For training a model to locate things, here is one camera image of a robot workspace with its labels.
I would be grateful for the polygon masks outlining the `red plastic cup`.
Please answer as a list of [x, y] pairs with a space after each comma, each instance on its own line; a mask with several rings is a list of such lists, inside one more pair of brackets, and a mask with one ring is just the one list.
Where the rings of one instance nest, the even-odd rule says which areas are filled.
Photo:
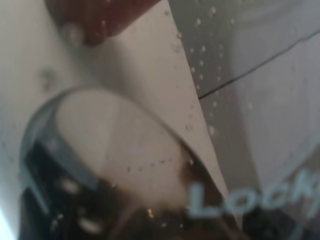
[[144, 15], [158, 0], [46, 0], [59, 27], [74, 24], [84, 33], [84, 44], [97, 46], [116, 36]]

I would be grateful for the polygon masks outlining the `smoky translucent water bottle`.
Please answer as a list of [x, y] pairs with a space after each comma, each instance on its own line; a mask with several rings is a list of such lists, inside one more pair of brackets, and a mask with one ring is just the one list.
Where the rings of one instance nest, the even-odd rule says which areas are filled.
[[94, 46], [1, 1], [0, 237], [319, 239], [319, 1], [159, 0]]

